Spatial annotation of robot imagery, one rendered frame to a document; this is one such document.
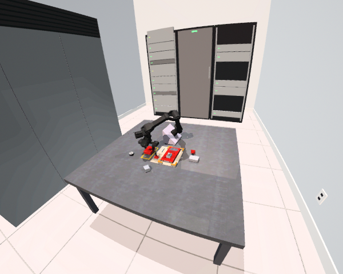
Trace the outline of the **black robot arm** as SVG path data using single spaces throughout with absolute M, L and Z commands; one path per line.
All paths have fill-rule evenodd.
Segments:
M 169 114 L 172 115 L 172 117 L 169 116 Z M 158 119 L 154 120 L 151 123 L 146 123 L 141 127 L 140 131 L 135 132 L 136 139 L 141 137 L 148 137 L 150 136 L 150 133 L 154 130 L 155 127 L 160 125 L 161 123 L 165 122 L 166 120 L 175 121 L 175 129 L 171 131 L 171 133 L 176 136 L 178 133 L 182 133 L 182 126 L 180 124 L 180 115 L 177 110 L 170 110 L 169 112 L 164 113 L 162 116 L 160 116 Z M 141 147 L 148 147 L 149 141 L 143 138 L 143 141 L 141 142 Z

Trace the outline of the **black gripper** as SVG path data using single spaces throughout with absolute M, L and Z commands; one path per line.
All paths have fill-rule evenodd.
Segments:
M 143 137 L 145 140 L 147 139 L 148 141 L 149 141 L 149 144 L 152 144 L 152 151 L 154 151 L 154 148 L 156 147 L 156 146 L 158 146 L 159 145 L 159 141 L 154 141 L 154 142 L 152 142 L 152 139 L 151 139 L 151 135 L 150 136 L 148 136 L 148 137 Z M 143 139 L 140 139 L 139 141 L 138 141 L 138 144 L 141 144 L 141 142 L 143 141 Z

